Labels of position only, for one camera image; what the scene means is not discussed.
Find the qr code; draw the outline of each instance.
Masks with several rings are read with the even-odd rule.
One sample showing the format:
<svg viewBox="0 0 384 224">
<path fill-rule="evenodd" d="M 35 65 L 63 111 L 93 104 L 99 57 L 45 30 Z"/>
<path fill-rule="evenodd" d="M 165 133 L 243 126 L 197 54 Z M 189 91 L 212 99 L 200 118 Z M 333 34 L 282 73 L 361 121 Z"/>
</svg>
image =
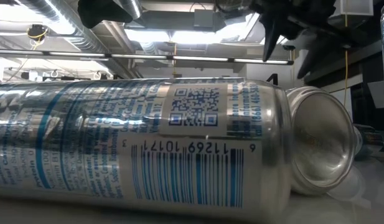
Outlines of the qr code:
<svg viewBox="0 0 384 224">
<path fill-rule="evenodd" d="M 219 88 L 177 88 L 170 126 L 218 126 Z"/>
</svg>

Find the metal duct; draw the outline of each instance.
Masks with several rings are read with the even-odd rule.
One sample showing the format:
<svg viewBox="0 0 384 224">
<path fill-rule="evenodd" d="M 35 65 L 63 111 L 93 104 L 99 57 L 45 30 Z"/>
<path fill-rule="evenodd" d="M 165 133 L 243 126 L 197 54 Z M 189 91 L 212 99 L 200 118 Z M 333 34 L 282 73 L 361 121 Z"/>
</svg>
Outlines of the metal duct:
<svg viewBox="0 0 384 224">
<path fill-rule="evenodd" d="M 154 42 L 140 43 L 143 51 L 146 54 L 159 54 L 159 49 Z"/>
<path fill-rule="evenodd" d="M 96 35 L 90 29 L 83 26 L 77 13 L 74 12 L 66 1 L 16 0 L 16 2 L 25 5 L 35 13 L 46 17 L 50 21 L 52 29 L 58 33 L 60 33 L 60 30 L 74 29 L 73 35 L 82 37 L 68 37 L 65 39 L 82 52 L 109 53 L 109 50 L 100 42 Z M 112 58 L 109 59 L 109 61 L 98 63 L 109 68 L 117 75 L 123 76 L 123 74 L 127 74 L 130 76 L 129 72 Z"/>
<path fill-rule="evenodd" d="M 133 19 L 137 19 L 142 15 L 142 6 L 138 0 L 115 0 Z"/>
</svg>

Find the ceiling light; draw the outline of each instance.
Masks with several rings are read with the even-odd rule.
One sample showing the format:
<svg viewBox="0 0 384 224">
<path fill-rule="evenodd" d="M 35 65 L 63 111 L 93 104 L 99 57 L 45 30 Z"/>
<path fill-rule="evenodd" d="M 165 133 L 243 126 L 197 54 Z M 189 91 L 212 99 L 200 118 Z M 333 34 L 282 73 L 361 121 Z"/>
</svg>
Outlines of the ceiling light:
<svg viewBox="0 0 384 224">
<path fill-rule="evenodd" d="M 104 57 L 104 54 L 76 53 L 76 52 L 51 52 L 53 56 L 79 56 L 79 57 Z"/>
<path fill-rule="evenodd" d="M 253 27 L 256 24 L 259 17 L 260 17 L 260 15 L 258 13 L 249 14 L 246 16 L 247 25 L 246 25 L 245 29 L 243 30 L 243 32 L 240 34 L 239 39 L 238 39 L 239 41 L 245 40 L 247 38 L 248 34 L 253 29 Z"/>
<path fill-rule="evenodd" d="M 288 41 L 287 38 L 285 38 L 285 37 L 283 37 L 282 35 L 280 35 L 278 41 L 276 41 L 276 44 L 284 44 L 284 43 L 286 43 L 287 41 Z M 265 37 L 264 37 L 264 39 L 261 40 L 260 44 L 261 44 L 261 45 L 265 45 Z"/>
<path fill-rule="evenodd" d="M 215 58 L 215 57 L 190 57 L 190 56 L 174 56 L 175 60 L 200 60 L 208 62 L 227 62 L 227 58 Z"/>
<path fill-rule="evenodd" d="M 168 33 L 166 31 L 131 29 L 125 29 L 124 31 L 130 40 L 138 41 L 141 43 L 170 41 Z"/>
<path fill-rule="evenodd" d="M 220 39 L 214 32 L 176 31 L 171 41 L 177 44 L 212 44 Z"/>
<path fill-rule="evenodd" d="M 165 60 L 166 56 L 163 55 L 123 55 L 123 54 L 113 54 L 111 55 L 114 58 L 134 58 L 134 59 L 157 59 Z"/>
<path fill-rule="evenodd" d="M 262 61 L 261 59 L 244 59 L 244 58 L 236 58 L 235 62 L 238 63 L 267 63 L 267 64 L 276 64 L 276 65 L 287 65 L 288 61 L 282 61 L 282 60 L 267 60 L 266 62 Z"/>
<path fill-rule="evenodd" d="M 33 50 L 1 50 L 0 54 L 42 55 L 42 52 Z"/>
</svg>

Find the table surface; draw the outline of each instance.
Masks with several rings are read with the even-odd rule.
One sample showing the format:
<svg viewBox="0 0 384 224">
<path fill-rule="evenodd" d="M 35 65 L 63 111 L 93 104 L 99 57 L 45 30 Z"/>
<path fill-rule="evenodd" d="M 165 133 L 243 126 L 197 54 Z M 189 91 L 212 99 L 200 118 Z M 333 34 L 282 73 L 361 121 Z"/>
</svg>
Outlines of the table surface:
<svg viewBox="0 0 384 224">
<path fill-rule="evenodd" d="M 292 194 L 280 223 L 384 223 L 384 162 L 375 158 L 355 161 L 346 180 L 330 195 Z M 213 220 L 0 198 L 0 223 L 124 222 L 213 223 Z"/>
</svg>

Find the can lying on side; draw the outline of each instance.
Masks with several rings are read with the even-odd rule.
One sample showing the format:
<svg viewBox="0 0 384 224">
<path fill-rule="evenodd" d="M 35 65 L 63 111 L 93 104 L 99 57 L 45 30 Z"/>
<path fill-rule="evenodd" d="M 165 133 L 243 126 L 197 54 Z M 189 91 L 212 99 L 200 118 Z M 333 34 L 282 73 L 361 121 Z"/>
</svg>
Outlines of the can lying on side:
<svg viewBox="0 0 384 224">
<path fill-rule="evenodd" d="M 332 95 L 312 86 L 287 91 L 293 129 L 292 189 L 306 195 L 341 183 L 354 160 L 354 128 Z"/>
<path fill-rule="evenodd" d="M 372 153 L 380 152 L 384 147 L 381 133 L 371 126 L 354 124 L 355 158 L 363 159 Z"/>
<path fill-rule="evenodd" d="M 0 85 L 0 195 L 273 221 L 286 94 L 243 79 Z"/>
</svg>

